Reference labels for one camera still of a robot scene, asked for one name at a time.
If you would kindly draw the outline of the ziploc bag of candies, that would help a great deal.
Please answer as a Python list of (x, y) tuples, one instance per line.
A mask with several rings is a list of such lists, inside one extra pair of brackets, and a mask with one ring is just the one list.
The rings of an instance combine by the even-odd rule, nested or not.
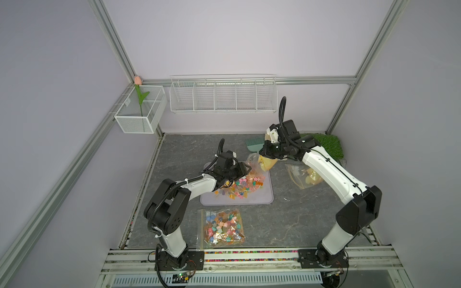
[(251, 153), (246, 160), (246, 163), (251, 167), (246, 179), (255, 182), (256, 185), (263, 183), (267, 173), (277, 162), (278, 159), (266, 158), (258, 153)]
[(291, 181), (301, 190), (324, 182), (320, 174), (308, 166), (286, 164), (285, 168)]
[(235, 246), (245, 241), (243, 218), (238, 209), (199, 211), (197, 235), (199, 248)]

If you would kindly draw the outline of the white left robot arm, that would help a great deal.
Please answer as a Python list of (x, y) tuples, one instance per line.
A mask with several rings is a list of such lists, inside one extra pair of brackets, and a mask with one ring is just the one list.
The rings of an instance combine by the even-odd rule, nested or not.
[(205, 193), (231, 186), (252, 170), (249, 164), (238, 161), (235, 152), (224, 151), (223, 146), (224, 139), (218, 144), (212, 162), (198, 176), (182, 181), (163, 180), (144, 210), (148, 231), (159, 239), (167, 255), (176, 260), (188, 251), (181, 232), (188, 203)]

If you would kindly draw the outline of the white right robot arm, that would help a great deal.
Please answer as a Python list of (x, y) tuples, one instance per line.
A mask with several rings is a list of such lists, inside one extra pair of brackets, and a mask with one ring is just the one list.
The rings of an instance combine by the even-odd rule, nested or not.
[(337, 194), (343, 208), (336, 214), (333, 228), (316, 250), (317, 261), (326, 262), (343, 255), (345, 247), (361, 230), (378, 218), (382, 191), (352, 176), (313, 136), (302, 136), (294, 121), (284, 119), (286, 101), (286, 97), (282, 97), (278, 123), (267, 129), (267, 138), (259, 151), (259, 162), (264, 170), (270, 170), (276, 162), (286, 159), (302, 162)]

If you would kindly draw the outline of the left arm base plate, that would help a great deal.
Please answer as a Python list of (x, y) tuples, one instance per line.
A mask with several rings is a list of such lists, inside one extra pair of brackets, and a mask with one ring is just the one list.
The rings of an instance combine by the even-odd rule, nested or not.
[(205, 264), (205, 252), (185, 251), (178, 258), (171, 256), (166, 251), (161, 251), (156, 260), (156, 267), (160, 271), (201, 271)]

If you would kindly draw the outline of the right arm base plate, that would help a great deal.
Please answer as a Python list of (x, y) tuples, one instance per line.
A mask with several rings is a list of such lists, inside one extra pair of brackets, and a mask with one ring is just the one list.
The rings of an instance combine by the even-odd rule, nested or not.
[(349, 268), (345, 251), (331, 255), (323, 249), (300, 249), (297, 262), (302, 269), (313, 268)]

